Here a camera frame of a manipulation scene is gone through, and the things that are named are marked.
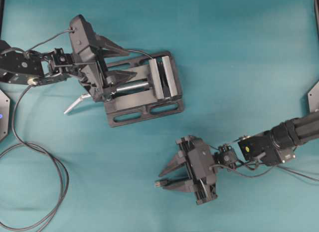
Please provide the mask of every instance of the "black cable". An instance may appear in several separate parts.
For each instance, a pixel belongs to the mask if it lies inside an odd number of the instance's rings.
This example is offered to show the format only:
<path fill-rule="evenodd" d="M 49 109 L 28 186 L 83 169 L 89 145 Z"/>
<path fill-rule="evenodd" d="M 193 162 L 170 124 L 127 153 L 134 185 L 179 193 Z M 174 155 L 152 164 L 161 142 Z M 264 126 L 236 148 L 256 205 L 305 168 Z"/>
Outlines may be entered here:
<path fill-rule="evenodd" d="M 145 56 L 148 56 L 150 59 L 154 59 L 151 55 L 149 55 L 148 53 L 142 51 L 142 50 L 136 50 L 136 49 L 126 49 L 126 51 L 130 51 L 130 52 L 135 52 L 135 53 L 140 53 L 143 54 Z"/>
<path fill-rule="evenodd" d="M 255 165 L 255 163 L 249 163 L 247 164 L 248 166 L 251 166 L 251 165 Z M 314 177 L 311 177 L 311 176 L 308 176 L 308 175 L 305 175 L 303 173 L 300 173 L 292 168 L 289 168 L 289 167 L 285 167 L 285 166 L 281 166 L 281 165 L 277 165 L 276 167 L 278 167 L 279 169 L 281 170 L 284 170 L 288 173 L 291 173 L 291 174 L 295 174 L 297 176 L 301 176 L 301 177 L 304 177 L 306 179 L 309 179 L 309 180 L 312 180 L 312 181 L 316 181 L 316 182 L 319 182 L 319 179 L 317 178 L 314 178 Z"/>
<path fill-rule="evenodd" d="M 40 46 L 40 45 L 42 45 L 42 44 L 45 44 L 45 43 L 47 43 L 48 41 L 51 41 L 51 40 L 55 39 L 56 37 L 58 37 L 58 36 L 60 36 L 60 35 L 62 35 L 62 34 L 64 34 L 64 33 L 66 33 L 66 32 L 74 32 L 74 30 L 67 29 L 67 30 L 64 30 L 64 31 L 62 31 L 62 32 L 59 32 L 59 33 L 57 33 L 56 35 L 54 35 L 53 37 L 50 37 L 49 39 L 47 39 L 47 40 L 45 40 L 45 41 L 43 41 L 43 42 L 40 42 L 40 43 L 38 43 L 37 45 L 31 47 L 31 48 L 28 49 L 27 51 L 31 51 L 31 50 L 35 49 L 36 47 L 38 47 L 38 46 Z"/>
<path fill-rule="evenodd" d="M 297 171 L 294 170 L 294 169 L 291 169 L 291 168 L 288 168 L 288 167 L 285 167 L 285 166 L 280 166 L 280 165 L 278 165 L 277 167 L 278 167 L 279 169 L 281 169 L 281 170 L 286 171 L 286 172 L 289 172 L 289 173 L 292 173 L 292 174 L 295 174 L 295 175 L 298 175 L 298 176 L 307 178 L 307 179 L 312 180 L 312 181 L 319 182 L 319 179 L 314 178 L 314 177 L 311 177 L 311 176 L 307 176 L 307 175 L 305 175 L 305 174 L 303 174 L 303 173 L 297 172 Z"/>
<path fill-rule="evenodd" d="M 30 143 L 30 142 L 25 142 L 23 141 L 19 136 L 18 134 L 16 133 L 16 130 L 15 130 L 15 114 L 16 114 L 16 111 L 17 111 L 17 108 L 18 108 L 18 105 L 21 101 L 21 99 L 23 98 L 23 96 L 27 93 L 27 91 L 31 88 L 32 86 L 28 86 L 22 93 L 21 95 L 19 96 L 15 106 L 14 106 L 14 109 L 13 109 L 13 114 L 12 114 L 12 120 L 11 120 L 11 126 L 12 126 L 12 131 L 13 131 L 13 134 L 14 136 L 16 137 L 16 139 L 19 141 L 18 144 L 15 144 L 13 146 L 10 146 L 9 148 L 7 148 L 5 151 L 3 151 L 2 153 L 0 153 L 0 159 L 6 155 L 8 152 L 10 152 L 11 150 L 17 148 L 17 147 L 22 147 L 22 146 L 25 146 L 25 147 L 28 147 L 30 148 L 31 150 L 33 151 L 36 151 L 36 152 L 39 152 L 43 155 L 46 155 L 48 156 L 51 161 L 53 162 L 54 166 L 56 167 L 57 169 L 57 172 L 58 172 L 58 176 L 59 176 L 59 180 L 60 180 L 60 194 L 59 194 L 59 200 L 56 204 L 56 206 L 51 210 L 51 212 L 49 212 L 45 217 L 43 217 L 41 220 L 39 220 L 38 222 L 30 225 L 30 226 L 27 226 L 27 227 L 24 227 L 24 228 L 12 228 L 12 227 L 9 227 L 5 224 L 3 224 L 2 222 L 0 222 L 0 226 L 9 230 L 9 231 L 14 231 L 14 232 L 21 232 L 21 231 L 27 231 L 27 230 L 31 230 L 31 229 L 34 229 L 38 226 L 39 229 L 37 230 L 37 232 L 40 232 L 42 231 L 44 228 L 46 228 L 46 226 L 51 222 L 51 220 L 53 219 L 53 217 L 55 216 L 58 208 L 60 207 L 61 203 L 63 202 L 64 198 L 65 198 L 65 195 L 68 191 L 68 188 L 69 188 L 69 174 L 68 174 L 68 171 L 67 169 L 65 168 L 65 166 L 62 164 L 62 162 L 54 157 L 52 154 L 50 154 L 47 150 L 45 150 L 43 147 L 37 145 L 37 144 L 34 144 L 34 143 Z M 65 173 L 65 185 L 63 183 L 63 178 L 62 178 L 62 170 L 64 171 Z"/>
<path fill-rule="evenodd" d="M 57 33 L 56 35 L 54 35 L 53 37 L 50 37 L 49 39 L 47 39 L 47 40 L 45 40 L 45 41 L 43 41 L 43 42 L 38 43 L 37 45 L 31 47 L 30 49 L 28 49 L 28 50 L 26 50 L 26 51 L 23 50 L 23 49 L 21 49 L 21 48 L 18 48 L 18 47 L 10 47 L 10 48 L 7 48 L 7 49 L 3 50 L 3 51 L 0 53 L 0 55 L 6 54 L 6 53 L 9 53 L 9 52 L 12 52 L 12 51 L 22 52 L 22 54 L 24 55 L 25 58 L 28 58 L 28 54 L 29 54 L 30 52 L 36 52 L 36 53 L 38 53 L 38 54 L 40 54 L 40 55 L 45 54 L 45 53 L 39 53 L 39 52 L 37 52 L 37 51 L 33 51 L 33 49 L 35 49 L 36 47 L 38 47 L 38 46 L 40 46 L 40 45 L 43 45 L 43 44 L 47 43 L 48 41 L 51 41 L 51 40 L 55 39 L 56 37 L 58 37 L 58 36 L 60 36 L 60 35 L 62 35 L 62 34 L 64 34 L 64 33 L 66 33 L 66 32 L 74 32 L 74 30 L 67 29 L 67 30 L 64 30 L 64 31 L 62 31 L 62 32 L 59 32 L 59 33 Z"/>
<path fill-rule="evenodd" d="M 222 168 L 228 169 L 228 170 L 230 170 L 231 172 L 234 172 L 234 173 L 236 173 L 236 174 L 238 174 L 238 175 L 240 175 L 240 176 L 243 176 L 243 177 L 245 177 L 245 178 L 256 178 L 256 177 L 263 176 L 263 175 L 265 175 L 266 173 L 270 172 L 270 171 L 274 168 L 274 166 L 272 166 L 272 167 L 270 167 L 268 170 L 264 171 L 263 173 L 260 173 L 260 174 L 257 174 L 257 175 L 253 175 L 253 176 L 248 176 L 248 175 L 245 175 L 245 174 L 242 174 L 242 173 L 236 171 L 236 169 L 230 168 L 230 167 L 225 166 L 225 165 L 220 165 L 220 164 L 216 164 L 216 165 L 210 166 L 209 169 L 211 170 L 212 168 L 215 168 L 215 167 L 222 167 Z"/>
<path fill-rule="evenodd" d="M 214 150 L 216 150 L 216 151 L 219 151 L 216 147 L 213 147 L 213 146 L 211 146 L 211 145 L 209 145 L 209 147 L 212 148 L 212 149 L 214 149 Z"/>

